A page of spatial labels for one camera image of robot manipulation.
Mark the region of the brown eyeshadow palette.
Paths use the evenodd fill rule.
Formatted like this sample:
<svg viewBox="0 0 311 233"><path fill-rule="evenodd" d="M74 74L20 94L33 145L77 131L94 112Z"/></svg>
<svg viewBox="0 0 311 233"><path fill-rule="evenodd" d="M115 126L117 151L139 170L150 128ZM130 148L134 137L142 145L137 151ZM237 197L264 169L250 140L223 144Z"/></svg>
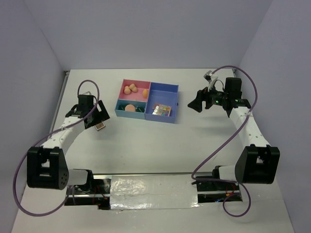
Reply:
<svg viewBox="0 0 311 233"><path fill-rule="evenodd" d="M104 123L104 122L100 122L100 123L96 124L96 125L94 126L94 128L95 128L97 131L100 131L100 130L102 130L102 129L105 128L105 123Z"/></svg>

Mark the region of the peach round puff with ribbon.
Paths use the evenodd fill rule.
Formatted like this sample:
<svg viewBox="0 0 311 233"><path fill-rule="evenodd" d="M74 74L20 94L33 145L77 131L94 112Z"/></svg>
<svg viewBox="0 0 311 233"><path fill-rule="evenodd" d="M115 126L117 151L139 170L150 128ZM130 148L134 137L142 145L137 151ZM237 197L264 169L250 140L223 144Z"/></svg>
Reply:
<svg viewBox="0 0 311 233"><path fill-rule="evenodd" d="M134 105L128 104L128 105L126 105L126 107L125 107L125 111L128 111L128 112L135 112L135 111L136 111L136 108L135 108Z"/></svg>

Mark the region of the colourful eyeshadow palette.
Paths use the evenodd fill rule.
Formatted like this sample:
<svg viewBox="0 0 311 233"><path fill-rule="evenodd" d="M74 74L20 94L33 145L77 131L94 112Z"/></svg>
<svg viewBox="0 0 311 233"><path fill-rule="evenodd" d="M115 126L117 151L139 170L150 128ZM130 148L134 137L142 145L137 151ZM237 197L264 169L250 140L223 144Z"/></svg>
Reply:
<svg viewBox="0 0 311 233"><path fill-rule="evenodd" d="M159 105L159 116L166 116L169 117L171 113L171 107L167 105Z"/></svg>

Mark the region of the beige gourd sponge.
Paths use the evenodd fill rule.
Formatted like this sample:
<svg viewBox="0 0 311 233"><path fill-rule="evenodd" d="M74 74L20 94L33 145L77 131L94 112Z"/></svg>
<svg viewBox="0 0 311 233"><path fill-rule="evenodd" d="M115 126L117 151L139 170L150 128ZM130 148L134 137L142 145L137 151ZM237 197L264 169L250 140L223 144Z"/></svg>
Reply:
<svg viewBox="0 0 311 233"><path fill-rule="evenodd" d="M124 94L129 95L129 94L131 94L131 89L129 88L129 86L125 86L123 92L124 92Z"/></svg>
<svg viewBox="0 0 311 233"><path fill-rule="evenodd" d="M129 85L129 88L131 89L132 92L134 93L137 93L138 92L138 89L136 87L136 85L134 83L130 84Z"/></svg>

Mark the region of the orange teardrop sponge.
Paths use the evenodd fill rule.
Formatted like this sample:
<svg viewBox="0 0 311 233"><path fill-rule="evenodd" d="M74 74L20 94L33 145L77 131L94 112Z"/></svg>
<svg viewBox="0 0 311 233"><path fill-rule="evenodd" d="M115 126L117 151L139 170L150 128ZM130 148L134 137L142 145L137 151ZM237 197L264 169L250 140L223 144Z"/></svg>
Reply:
<svg viewBox="0 0 311 233"><path fill-rule="evenodd" d="M147 99L148 98L148 95L149 95L149 90L148 89L144 89L143 92L142 92L142 96L144 99Z"/></svg>

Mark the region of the green puff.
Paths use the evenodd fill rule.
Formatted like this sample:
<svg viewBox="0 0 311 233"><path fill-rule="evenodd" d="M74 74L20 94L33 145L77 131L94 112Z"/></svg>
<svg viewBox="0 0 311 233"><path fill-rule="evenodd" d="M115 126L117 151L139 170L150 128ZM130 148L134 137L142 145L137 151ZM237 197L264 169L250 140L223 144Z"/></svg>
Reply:
<svg viewBox="0 0 311 233"><path fill-rule="evenodd" d="M126 105L121 104L121 105L118 106L118 110L124 111L124 110L125 110L125 107L126 107Z"/></svg>
<svg viewBox="0 0 311 233"><path fill-rule="evenodd" d="M136 108L136 112L138 112L138 113L144 113L144 112L145 112L145 108L144 108L144 107L138 106L138 107Z"/></svg>

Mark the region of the three-colour blush palette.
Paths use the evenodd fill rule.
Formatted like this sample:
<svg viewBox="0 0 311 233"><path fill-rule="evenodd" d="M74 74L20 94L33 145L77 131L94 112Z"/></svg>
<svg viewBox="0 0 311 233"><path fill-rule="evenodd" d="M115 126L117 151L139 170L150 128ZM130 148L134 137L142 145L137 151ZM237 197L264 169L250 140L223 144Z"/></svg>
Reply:
<svg viewBox="0 0 311 233"><path fill-rule="evenodd" d="M160 104L159 103L155 103L154 105L153 105L153 109L155 109L157 106L159 106Z"/></svg>

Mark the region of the silver eyeshadow palette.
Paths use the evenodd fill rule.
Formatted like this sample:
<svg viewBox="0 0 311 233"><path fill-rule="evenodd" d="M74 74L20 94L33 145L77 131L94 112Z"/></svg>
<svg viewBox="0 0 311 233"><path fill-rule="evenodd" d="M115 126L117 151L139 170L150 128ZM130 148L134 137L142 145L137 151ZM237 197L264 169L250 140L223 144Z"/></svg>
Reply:
<svg viewBox="0 0 311 233"><path fill-rule="evenodd" d="M159 106L156 106L153 113L153 115L158 115L159 114Z"/></svg>

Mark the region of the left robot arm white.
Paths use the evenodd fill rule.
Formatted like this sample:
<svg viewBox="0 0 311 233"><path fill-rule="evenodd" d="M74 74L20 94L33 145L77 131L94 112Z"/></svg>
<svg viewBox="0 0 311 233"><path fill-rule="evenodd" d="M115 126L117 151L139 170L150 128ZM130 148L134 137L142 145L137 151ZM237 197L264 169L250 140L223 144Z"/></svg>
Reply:
<svg viewBox="0 0 311 233"><path fill-rule="evenodd" d="M61 127L41 146L27 152L27 185L30 188L63 190L78 186L83 193L95 189L91 170L69 169L65 155L74 140L84 130L110 118L103 102L95 102L93 95L79 95L78 103L65 115Z"/></svg>

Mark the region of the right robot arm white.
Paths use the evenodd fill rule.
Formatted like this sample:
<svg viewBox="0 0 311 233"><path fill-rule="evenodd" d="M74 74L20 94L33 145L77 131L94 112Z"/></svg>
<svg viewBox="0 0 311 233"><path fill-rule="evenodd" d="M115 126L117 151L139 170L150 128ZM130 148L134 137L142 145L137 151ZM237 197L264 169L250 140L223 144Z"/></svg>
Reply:
<svg viewBox="0 0 311 233"><path fill-rule="evenodd" d="M201 112L213 105L221 106L232 120L243 150L233 166L216 166L212 171L211 184L217 190L224 189L229 182L272 184L280 158L278 147L272 147L264 138L251 112L251 105L242 98L240 78L226 78L223 89L218 91L214 75L205 77L208 86L197 92L196 98L188 107Z"/></svg>

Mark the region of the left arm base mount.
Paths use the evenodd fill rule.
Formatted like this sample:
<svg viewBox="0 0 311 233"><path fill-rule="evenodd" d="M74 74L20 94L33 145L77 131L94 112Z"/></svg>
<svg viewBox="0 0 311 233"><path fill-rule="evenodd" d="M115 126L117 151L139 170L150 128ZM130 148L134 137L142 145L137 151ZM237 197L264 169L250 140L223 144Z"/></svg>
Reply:
<svg viewBox="0 0 311 233"><path fill-rule="evenodd" d="M99 210L110 210L111 177L97 177L90 171L86 184L73 187L65 206L95 206Z"/></svg>

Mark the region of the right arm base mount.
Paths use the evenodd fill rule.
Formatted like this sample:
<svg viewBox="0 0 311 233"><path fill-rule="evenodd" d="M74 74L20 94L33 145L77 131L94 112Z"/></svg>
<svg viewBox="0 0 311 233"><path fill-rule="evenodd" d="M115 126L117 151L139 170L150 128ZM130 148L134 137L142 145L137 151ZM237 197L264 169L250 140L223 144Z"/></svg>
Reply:
<svg viewBox="0 0 311 233"><path fill-rule="evenodd" d="M197 189L199 203L242 201L240 188L235 183L214 182L214 181L193 181L191 183Z"/></svg>

